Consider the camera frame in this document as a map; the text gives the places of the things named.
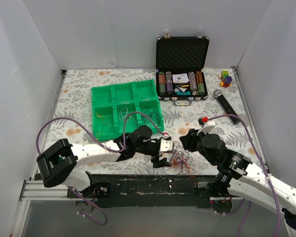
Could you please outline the green compartment tray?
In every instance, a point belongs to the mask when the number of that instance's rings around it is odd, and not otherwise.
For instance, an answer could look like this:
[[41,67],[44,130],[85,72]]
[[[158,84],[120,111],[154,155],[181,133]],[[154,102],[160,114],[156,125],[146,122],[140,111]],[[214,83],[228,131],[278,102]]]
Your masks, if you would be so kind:
[[91,89],[93,134],[99,141],[113,140],[146,125],[164,131],[164,119],[153,80],[96,86]]

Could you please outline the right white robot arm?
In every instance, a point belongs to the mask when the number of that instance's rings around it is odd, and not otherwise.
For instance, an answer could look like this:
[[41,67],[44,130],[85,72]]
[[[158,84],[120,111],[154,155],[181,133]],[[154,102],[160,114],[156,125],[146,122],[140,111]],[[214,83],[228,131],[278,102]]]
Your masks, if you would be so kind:
[[191,129],[180,141],[186,151],[199,152],[218,170],[214,182],[202,188],[202,195],[242,197],[278,213],[296,230],[296,188],[264,172],[246,156],[228,149],[216,134]]

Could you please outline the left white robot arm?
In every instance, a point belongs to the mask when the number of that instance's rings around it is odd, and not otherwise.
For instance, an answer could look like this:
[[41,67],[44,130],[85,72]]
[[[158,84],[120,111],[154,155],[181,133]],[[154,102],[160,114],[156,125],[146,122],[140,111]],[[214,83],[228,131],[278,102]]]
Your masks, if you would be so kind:
[[134,157],[135,153],[151,157],[154,168],[169,166],[164,153],[171,153],[173,141],[168,134],[152,139],[152,130],[141,125],[132,133],[100,144],[71,144],[68,139],[60,139],[37,157],[43,185],[53,188],[66,185],[75,188],[83,197],[91,197],[95,185],[90,174],[79,167],[102,162],[120,162]]

